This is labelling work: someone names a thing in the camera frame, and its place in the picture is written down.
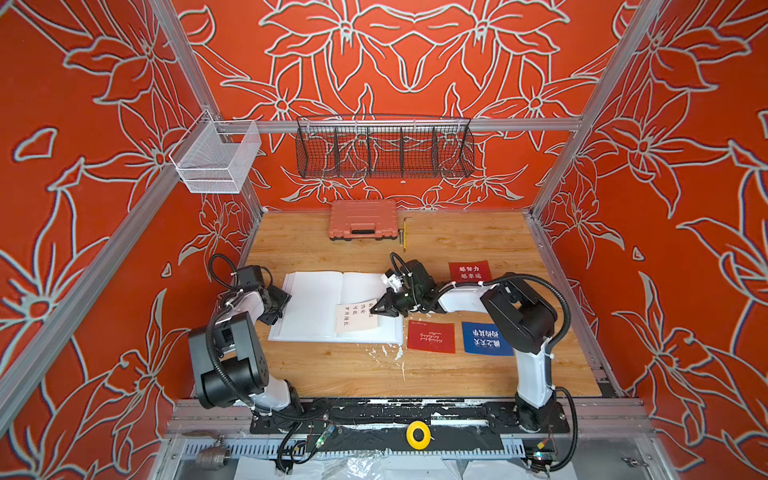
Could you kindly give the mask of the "red plastic tool case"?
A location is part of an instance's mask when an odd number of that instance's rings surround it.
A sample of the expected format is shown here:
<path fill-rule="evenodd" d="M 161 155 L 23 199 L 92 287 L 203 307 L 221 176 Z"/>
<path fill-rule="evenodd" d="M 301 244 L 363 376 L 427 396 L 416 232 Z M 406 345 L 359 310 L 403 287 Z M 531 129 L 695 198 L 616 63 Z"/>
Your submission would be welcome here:
<path fill-rule="evenodd" d="M 400 234 L 393 200 L 339 200 L 331 206 L 331 240 L 397 239 Z"/>

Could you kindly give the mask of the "red card top row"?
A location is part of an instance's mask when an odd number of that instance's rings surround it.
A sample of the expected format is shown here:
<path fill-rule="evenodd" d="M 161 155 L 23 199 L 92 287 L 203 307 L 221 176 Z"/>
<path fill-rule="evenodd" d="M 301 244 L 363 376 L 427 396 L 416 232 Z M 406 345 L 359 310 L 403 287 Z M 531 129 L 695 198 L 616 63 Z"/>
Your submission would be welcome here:
<path fill-rule="evenodd" d="M 450 262 L 450 277 L 457 283 L 488 282 L 493 279 L 487 260 L 476 262 Z"/>

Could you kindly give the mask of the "white photo album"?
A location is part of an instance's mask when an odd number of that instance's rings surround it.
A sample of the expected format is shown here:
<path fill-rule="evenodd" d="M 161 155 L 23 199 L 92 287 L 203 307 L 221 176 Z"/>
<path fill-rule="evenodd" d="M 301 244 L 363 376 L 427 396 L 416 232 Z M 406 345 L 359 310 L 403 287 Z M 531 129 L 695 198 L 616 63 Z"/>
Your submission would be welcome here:
<path fill-rule="evenodd" d="M 283 290 L 291 295 L 271 341 L 355 344 L 403 343 L 403 318 L 371 313 L 386 293 L 380 274 L 294 272 Z"/>

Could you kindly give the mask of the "blue card white text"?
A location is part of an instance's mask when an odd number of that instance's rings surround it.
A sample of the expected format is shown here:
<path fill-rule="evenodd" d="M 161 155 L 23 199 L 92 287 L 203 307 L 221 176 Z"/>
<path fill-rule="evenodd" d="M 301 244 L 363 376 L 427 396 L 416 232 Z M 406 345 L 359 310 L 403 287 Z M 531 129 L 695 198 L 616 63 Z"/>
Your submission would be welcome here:
<path fill-rule="evenodd" d="M 485 356 L 513 356 L 513 347 L 502 337 L 494 324 L 462 323 L 464 351 Z"/>

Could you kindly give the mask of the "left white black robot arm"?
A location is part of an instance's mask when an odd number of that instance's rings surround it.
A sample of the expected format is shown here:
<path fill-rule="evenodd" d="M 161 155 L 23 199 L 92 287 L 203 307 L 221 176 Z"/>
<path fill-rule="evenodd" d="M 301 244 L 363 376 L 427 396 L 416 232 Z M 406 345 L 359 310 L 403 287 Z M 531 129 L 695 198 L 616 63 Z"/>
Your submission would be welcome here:
<path fill-rule="evenodd" d="M 291 295 L 275 285 L 268 268 L 236 267 L 223 254 L 210 257 L 207 272 L 225 292 L 209 322 L 188 336 L 199 403 L 206 409 L 241 403 L 257 415 L 299 417 L 299 396 L 290 382 L 270 373 L 255 328 L 282 319 Z"/>

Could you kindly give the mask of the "yellow tape roll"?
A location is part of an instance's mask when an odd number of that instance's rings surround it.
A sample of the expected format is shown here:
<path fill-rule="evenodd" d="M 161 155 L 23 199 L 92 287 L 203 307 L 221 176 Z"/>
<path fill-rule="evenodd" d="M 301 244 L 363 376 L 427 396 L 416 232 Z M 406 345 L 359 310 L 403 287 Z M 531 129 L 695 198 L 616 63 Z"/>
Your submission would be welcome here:
<path fill-rule="evenodd" d="M 432 441 L 429 426 L 421 420 L 411 422 L 406 429 L 406 441 L 413 450 L 425 450 Z"/>

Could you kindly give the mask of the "white card red chinese text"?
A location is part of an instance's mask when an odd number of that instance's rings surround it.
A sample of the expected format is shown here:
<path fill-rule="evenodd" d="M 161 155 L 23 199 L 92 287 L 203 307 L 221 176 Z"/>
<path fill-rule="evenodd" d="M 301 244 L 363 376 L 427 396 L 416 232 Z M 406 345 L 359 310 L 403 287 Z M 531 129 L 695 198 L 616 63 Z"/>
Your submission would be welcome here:
<path fill-rule="evenodd" d="M 379 326 L 379 318 L 371 315 L 369 309 L 376 300 L 352 304 L 340 304 L 335 308 L 335 332 L 348 334 L 373 330 Z"/>

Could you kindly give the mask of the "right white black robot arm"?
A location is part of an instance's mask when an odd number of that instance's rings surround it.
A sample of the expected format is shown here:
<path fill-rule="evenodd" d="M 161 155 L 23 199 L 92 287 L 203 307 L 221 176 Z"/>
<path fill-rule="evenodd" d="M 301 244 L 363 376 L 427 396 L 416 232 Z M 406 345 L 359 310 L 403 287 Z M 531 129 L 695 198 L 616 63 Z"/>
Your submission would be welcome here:
<path fill-rule="evenodd" d="M 498 278 L 437 282 L 417 261 L 391 253 L 383 276 L 382 297 L 373 315 L 407 317 L 411 313 L 485 313 L 516 357 L 516 416 L 520 427 L 538 432 L 554 416 L 556 387 L 552 351 L 571 326 L 565 296 L 550 282 L 531 274 L 508 272 Z"/>

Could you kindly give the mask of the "red card white script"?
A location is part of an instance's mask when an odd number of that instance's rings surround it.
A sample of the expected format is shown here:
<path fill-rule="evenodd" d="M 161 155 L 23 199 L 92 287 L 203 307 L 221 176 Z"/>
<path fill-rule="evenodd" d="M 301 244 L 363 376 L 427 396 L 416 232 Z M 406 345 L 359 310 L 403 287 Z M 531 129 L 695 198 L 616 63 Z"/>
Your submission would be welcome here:
<path fill-rule="evenodd" d="M 450 323 L 409 321 L 407 327 L 409 350 L 454 354 L 455 326 Z"/>

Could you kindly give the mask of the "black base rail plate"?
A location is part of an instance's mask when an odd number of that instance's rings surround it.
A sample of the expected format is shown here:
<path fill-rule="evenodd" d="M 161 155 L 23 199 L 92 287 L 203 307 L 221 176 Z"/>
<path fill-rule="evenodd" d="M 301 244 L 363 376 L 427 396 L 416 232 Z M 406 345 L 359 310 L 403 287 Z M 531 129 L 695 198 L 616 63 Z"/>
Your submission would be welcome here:
<path fill-rule="evenodd" d="M 554 416 L 538 432 L 523 430 L 512 398 L 303 399 L 293 419 L 254 414 L 249 431 L 282 434 L 298 458 L 353 455 L 434 455 L 444 459 L 520 459 L 555 464 L 573 457 L 578 426 L 570 409 L 555 403 Z M 406 441 L 407 426 L 421 420 L 432 435 L 423 451 Z"/>

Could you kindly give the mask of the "white mesh basket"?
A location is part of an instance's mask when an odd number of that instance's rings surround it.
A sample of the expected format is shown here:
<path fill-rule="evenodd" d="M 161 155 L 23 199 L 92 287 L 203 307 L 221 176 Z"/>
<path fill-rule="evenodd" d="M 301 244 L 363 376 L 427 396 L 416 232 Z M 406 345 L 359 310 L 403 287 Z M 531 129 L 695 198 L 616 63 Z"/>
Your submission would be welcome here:
<path fill-rule="evenodd" d="M 262 145 L 255 121 L 222 121 L 204 110 L 169 154 L 195 194 L 238 194 Z"/>

